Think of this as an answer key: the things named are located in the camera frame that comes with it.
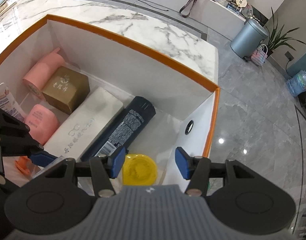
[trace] wall socket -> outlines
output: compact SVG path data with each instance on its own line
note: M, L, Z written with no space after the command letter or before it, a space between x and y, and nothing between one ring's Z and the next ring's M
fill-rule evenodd
M292 60L294 59L294 57L292 56L292 54L291 54L289 51L287 51L287 52L285 53L285 56L287 57L287 59L288 59L289 61L292 61Z

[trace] gold gift box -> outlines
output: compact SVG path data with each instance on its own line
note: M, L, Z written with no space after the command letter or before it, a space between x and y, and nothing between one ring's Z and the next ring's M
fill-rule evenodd
M88 77L66 67L59 67L43 88L46 101L71 114L89 93Z

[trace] trash can lid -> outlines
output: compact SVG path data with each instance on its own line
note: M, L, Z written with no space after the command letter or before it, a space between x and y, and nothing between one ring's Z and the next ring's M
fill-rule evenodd
M255 29L263 38L267 38L269 36L266 29L264 29L256 20L249 19L248 23Z

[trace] orange plastic clip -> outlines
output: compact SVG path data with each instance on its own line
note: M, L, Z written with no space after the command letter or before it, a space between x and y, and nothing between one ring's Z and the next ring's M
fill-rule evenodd
M15 166L24 175L30 175L31 172L30 172L30 170L27 167L27 163L29 161L30 161L30 159L27 156L20 156L18 161L15 161Z

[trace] plant pot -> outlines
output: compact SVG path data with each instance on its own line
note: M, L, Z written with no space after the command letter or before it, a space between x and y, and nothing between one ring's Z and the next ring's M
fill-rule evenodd
M273 54L273 51L271 49L269 49L268 51L268 57L271 56Z

